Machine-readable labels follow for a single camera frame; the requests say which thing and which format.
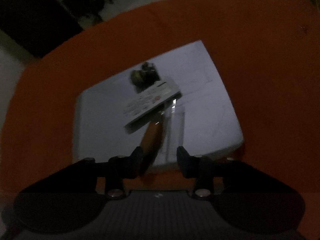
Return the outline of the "clear plastic cup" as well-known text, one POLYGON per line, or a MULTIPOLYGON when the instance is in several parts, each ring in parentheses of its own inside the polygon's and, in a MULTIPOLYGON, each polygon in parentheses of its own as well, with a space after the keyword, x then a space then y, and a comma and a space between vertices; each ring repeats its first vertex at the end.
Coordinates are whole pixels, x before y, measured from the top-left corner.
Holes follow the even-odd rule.
POLYGON ((164 140, 160 150, 161 165, 169 165, 177 161, 176 152, 184 140, 185 109, 172 100, 164 112, 164 140))

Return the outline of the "red table cloth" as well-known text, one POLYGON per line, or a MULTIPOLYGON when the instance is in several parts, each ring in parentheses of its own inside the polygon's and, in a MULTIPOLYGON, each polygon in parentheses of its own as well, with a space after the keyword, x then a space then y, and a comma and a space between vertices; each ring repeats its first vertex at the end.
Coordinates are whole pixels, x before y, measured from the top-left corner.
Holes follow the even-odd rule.
POLYGON ((25 68, 1 132, 1 197, 72 161, 76 97, 201 40, 231 98, 244 161, 302 194, 319 239, 319 11, 309 0, 167 0, 122 13, 25 68))

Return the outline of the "dark green toy figure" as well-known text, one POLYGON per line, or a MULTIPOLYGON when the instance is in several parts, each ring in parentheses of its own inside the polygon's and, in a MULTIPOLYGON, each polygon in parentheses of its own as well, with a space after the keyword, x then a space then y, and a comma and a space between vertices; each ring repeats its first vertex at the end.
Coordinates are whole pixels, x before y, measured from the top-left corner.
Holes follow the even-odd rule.
POLYGON ((151 62, 144 62, 139 70, 132 70, 130 73, 130 81, 137 93, 141 93, 160 80, 157 68, 151 62))

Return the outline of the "orange handled tool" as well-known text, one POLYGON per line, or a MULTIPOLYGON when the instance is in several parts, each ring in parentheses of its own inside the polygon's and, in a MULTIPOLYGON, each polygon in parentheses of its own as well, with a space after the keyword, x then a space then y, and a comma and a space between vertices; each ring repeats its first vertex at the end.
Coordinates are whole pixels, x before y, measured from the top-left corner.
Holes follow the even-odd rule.
POLYGON ((140 142, 140 147, 145 154, 157 154, 163 144, 165 116, 157 113, 150 121, 144 136, 140 142))

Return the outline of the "white remote control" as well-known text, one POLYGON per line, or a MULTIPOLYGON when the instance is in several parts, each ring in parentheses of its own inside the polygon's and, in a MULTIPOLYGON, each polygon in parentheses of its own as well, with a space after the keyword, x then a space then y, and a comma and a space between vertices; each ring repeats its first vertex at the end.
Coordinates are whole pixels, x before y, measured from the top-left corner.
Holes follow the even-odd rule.
POLYGON ((174 100, 181 98, 182 92, 177 83, 169 76, 155 82, 154 85, 138 94, 134 99, 125 103, 125 131, 134 133, 153 116, 170 106, 174 100))

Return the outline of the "white box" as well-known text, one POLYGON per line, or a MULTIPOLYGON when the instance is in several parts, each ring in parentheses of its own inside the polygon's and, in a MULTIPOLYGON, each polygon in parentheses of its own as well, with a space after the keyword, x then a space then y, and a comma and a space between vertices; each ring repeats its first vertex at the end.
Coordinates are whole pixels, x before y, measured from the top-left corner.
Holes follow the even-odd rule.
MULTIPOLYGON (((202 41, 196 41, 151 58, 160 77, 171 77, 185 109, 183 147, 189 154, 223 157, 243 142, 242 131, 223 81, 202 41)), ((73 158, 97 162, 128 156, 140 144, 148 123, 129 134, 125 131, 125 103, 136 92, 125 70, 84 90, 78 97, 73 129, 73 158)), ((153 167, 161 165, 158 152, 153 167)))

